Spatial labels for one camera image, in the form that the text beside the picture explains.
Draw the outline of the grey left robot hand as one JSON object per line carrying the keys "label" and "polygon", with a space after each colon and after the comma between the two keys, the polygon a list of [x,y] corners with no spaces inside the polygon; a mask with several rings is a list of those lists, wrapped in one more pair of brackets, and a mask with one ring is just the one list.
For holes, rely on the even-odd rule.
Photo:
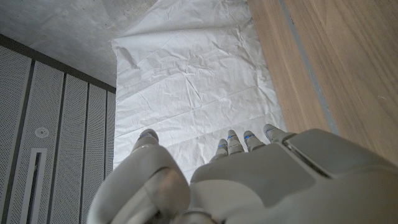
{"label": "grey left robot hand", "polygon": [[99,187],[88,223],[396,223],[397,167],[321,129],[232,130],[186,179],[153,129]]}

